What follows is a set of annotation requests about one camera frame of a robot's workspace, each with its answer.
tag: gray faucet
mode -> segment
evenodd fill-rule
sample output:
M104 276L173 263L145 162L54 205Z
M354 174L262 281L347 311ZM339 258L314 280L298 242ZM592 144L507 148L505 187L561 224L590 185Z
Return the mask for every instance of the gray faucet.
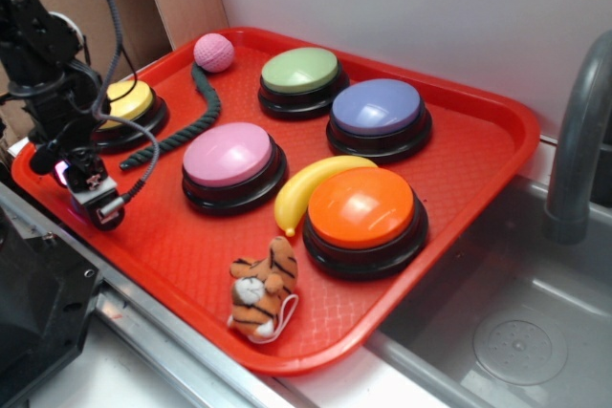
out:
M560 244L586 235L589 202L612 206L612 31L593 43L567 104L544 212L544 234Z

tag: tiger plush toy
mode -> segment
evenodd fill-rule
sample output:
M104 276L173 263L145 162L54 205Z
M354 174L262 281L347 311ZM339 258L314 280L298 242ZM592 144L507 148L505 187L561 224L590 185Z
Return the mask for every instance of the tiger plush toy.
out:
M289 241L283 236L272 239L266 258L239 258L231 264L229 273L236 278L231 289L229 327L255 343L274 341L297 304L297 260ZM292 308L285 315L285 306L292 300Z

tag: sink drain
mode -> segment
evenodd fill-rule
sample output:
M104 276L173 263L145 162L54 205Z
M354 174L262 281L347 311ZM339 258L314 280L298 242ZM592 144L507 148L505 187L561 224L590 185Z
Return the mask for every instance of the sink drain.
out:
M478 326L473 344L480 364L511 384L548 381L567 360L567 344L558 327L542 314L526 309L490 315Z

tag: red tray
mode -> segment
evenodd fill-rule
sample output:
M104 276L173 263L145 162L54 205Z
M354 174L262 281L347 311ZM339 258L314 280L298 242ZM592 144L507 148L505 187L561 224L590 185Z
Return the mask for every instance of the red tray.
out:
M223 104L217 124L249 121L265 128L284 149L294 174L332 156L327 117L281 121L265 116L257 90L263 65L281 52L312 44L257 29L220 31L234 45L231 67L209 78ZM140 74L168 104L163 138L201 116L206 102L191 79L191 42ZM16 159L17 183L49 208L136 283L227 354L253 371L287 376L329 364L355 350L475 219L535 150L539 128L533 114L505 97L332 50L353 82L397 78L412 84L433 117L433 134L415 157L386 165L412 185L429 216L429 242L391 278L349 282L319 271L309 260L301 230L292 238L299 262L295 315L274 343L255 345L228 330L230 262L263 258L272 237L282 234L273 200L235 217L201 215L181 188L185 147L161 158L147 186L126 207L120 227L101 232L73 211L65 189L28 167L29 146ZM106 155L109 173L127 190L142 174L119 170L127 155Z

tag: ball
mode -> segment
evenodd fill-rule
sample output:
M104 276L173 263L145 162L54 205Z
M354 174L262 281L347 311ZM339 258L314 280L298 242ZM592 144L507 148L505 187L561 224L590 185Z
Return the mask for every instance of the ball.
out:
M233 61L233 45L220 33L207 33L193 48L195 62L207 72L223 72Z

